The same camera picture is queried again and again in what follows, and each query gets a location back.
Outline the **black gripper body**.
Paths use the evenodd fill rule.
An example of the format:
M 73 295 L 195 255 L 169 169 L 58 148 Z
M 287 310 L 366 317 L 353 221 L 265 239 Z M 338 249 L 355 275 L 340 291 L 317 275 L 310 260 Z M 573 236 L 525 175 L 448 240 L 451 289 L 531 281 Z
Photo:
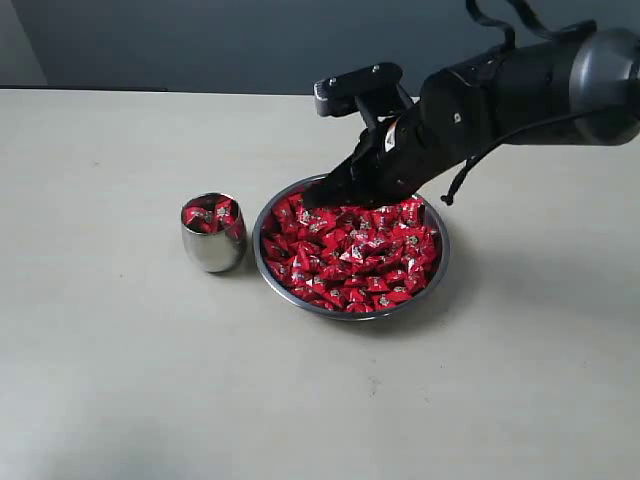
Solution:
M 385 122 L 359 113 L 367 130 L 351 160 L 356 188 L 414 194 L 485 145 L 483 107 L 412 107 Z

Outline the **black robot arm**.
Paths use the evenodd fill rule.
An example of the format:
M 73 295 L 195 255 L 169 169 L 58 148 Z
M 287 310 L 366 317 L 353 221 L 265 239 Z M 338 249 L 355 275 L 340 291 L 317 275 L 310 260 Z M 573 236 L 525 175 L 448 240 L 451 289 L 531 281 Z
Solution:
M 428 76 L 417 99 L 384 62 L 318 81 L 323 117 L 359 114 L 354 151 L 303 196 L 309 208 L 379 207 L 447 171 L 452 203 L 467 175 L 502 145 L 619 146 L 639 133 L 639 37 L 567 32 L 481 55 Z

